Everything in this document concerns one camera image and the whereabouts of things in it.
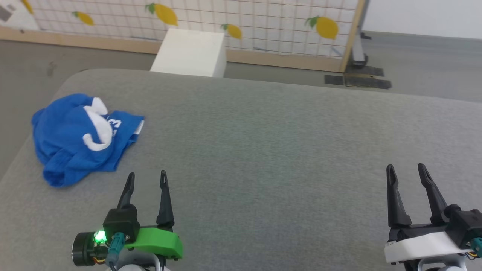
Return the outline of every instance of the gray floor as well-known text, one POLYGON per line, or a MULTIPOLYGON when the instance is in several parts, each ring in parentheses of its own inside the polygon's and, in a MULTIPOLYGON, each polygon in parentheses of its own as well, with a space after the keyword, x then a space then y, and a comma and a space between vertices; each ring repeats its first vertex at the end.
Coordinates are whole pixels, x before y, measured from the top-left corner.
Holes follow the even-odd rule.
MULTIPOLYGON (((373 34, 371 41, 363 42, 369 65, 383 68, 393 88, 360 91, 482 102, 479 41, 373 34)), ((0 176, 30 134, 32 114, 48 105, 68 77, 93 68, 149 70, 153 61, 150 54, 0 41, 0 176)), ((225 77, 331 86, 323 83, 325 74, 228 63, 225 77)))

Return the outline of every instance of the teal connector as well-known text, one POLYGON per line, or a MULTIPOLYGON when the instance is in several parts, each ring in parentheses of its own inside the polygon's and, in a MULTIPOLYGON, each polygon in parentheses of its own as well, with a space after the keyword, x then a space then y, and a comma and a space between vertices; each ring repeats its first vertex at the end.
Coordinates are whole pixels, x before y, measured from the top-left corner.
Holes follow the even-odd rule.
POLYGON ((125 236, 122 232, 117 232, 114 234, 114 238, 109 246, 109 251, 106 257, 106 263, 108 266, 115 265, 119 260, 119 253, 124 248, 125 236))
POLYGON ((475 252, 475 254, 479 254, 482 252, 482 238, 477 237, 470 241, 470 248, 475 252))

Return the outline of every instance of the gray tabletop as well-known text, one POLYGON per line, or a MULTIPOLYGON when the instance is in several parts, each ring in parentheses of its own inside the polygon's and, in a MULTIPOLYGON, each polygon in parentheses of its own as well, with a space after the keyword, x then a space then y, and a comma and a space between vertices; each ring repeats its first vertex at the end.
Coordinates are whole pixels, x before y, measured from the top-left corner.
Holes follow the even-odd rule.
POLYGON ((482 207, 481 104, 115 69, 74 75, 56 98, 78 92, 145 115, 144 129, 118 171, 65 189, 27 140, 0 181, 2 271, 99 269, 73 265, 72 240, 102 227, 130 171, 141 225, 167 171, 175 271, 400 270, 383 254, 389 163, 414 223, 430 217, 417 163, 449 204, 482 207))

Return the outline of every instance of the wooden frame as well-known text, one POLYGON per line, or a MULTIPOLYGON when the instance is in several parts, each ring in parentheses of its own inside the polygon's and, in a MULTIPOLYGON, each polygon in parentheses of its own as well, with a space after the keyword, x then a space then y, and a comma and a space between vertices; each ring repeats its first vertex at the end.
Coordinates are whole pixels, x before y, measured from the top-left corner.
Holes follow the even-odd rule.
MULTIPOLYGON (((363 11, 365 0, 359 0, 351 26, 345 54, 342 60, 298 55, 278 55, 259 52, 227 50, 229 62, 278 66, 286 68, 303 68, 322 71, 344 72, 351 56, 351 48, 357 33, 358 22, 363 11)), ((160 42, 119 40, 110 38, 76 36, 52 32, 23 31, 0 27, 0 40, 36 42, 61 46, 75 46, 106 50, 157 54, 160 42)))

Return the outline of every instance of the green led light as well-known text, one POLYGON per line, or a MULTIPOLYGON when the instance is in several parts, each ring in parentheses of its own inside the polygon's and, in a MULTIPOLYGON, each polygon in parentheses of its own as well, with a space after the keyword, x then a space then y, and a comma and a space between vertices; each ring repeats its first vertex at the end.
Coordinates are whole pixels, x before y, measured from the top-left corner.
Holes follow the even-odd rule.
POLYGON ((105 242, 107 241, 105 231, 100 230, 100 231, 96 232, 96 233, 95 233, 95 236, 94 236, 94 241, 95 241, 97 244, 103 244, 103 243, 105 243, 105 242))

